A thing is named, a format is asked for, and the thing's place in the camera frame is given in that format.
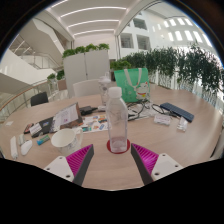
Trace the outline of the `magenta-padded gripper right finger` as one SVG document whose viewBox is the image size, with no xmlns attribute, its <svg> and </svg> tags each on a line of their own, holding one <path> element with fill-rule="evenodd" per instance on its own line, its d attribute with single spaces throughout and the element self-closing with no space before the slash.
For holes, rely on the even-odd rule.
<svg viewBox="0 0 224 224">
<path fill-rule="evenodd" d="M 182 169 L 168 154 L 157 154 L 134 143 L 131 144 L 131 154 L 145 185 Z"/>
</svg>

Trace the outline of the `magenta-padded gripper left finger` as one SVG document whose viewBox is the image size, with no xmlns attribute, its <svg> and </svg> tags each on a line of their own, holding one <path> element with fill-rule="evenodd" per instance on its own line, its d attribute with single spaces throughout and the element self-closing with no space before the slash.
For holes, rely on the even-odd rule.
<svg viewBox="0 0 224 224">
<path fill-rule="evenodd" d="M 94 147 L 90 144 L 67 157 L 58 156 L 44 170 L 81 186 L 93 155 Z"/>
</svg>

